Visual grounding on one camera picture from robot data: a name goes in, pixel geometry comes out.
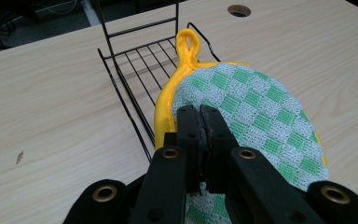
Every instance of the oven mitt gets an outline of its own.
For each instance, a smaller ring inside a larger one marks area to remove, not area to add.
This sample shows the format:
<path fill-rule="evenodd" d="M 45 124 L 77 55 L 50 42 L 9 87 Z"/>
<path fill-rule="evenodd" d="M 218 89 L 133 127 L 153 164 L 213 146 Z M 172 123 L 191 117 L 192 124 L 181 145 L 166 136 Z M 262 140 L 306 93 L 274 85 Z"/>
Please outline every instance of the oven mitt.
<path fill-rule="evenodd" d="M 183 105 L 217 108 L 242 147 L 261 151 L 293 186 L 307 190 L 327 179 L 326 160 L 302 106 L 273 77 L 244 63 L 199 63 L 200 41 L 185 29 L 176 37 L 179 65 L 156 104 L 156 147 L 175 132 L 176 110 Z M 224 195 L 187 198 L 187 223 L 230 223 Z"/>

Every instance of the wooden table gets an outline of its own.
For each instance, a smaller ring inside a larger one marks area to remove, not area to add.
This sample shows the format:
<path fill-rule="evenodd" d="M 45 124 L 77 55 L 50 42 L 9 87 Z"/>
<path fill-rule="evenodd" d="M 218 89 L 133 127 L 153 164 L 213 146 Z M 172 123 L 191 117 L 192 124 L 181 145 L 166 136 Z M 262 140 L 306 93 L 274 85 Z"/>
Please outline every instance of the wooden table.
<path fill-rule="evenodd" d="M 230 15 L 234 4 L 251 16 Z M 122 30 L 170 13 L 108 26 Z M 358 193 L 358 8 L 341 0 L 190 0 L 181 4 L 180 27 L 189 21 L 222 61 L 248 62 L 289 89 L 321 136 L 330 180 Z M 116 48 L 172 34 L 146 32 Z M 101 26 L 0 52 L 0 223 L 61 223 L 91 183 L 128 184 L 146 171 L 97 48 L 108 52 Z M 200 59 L 210 60 L 204 51 Z"/>

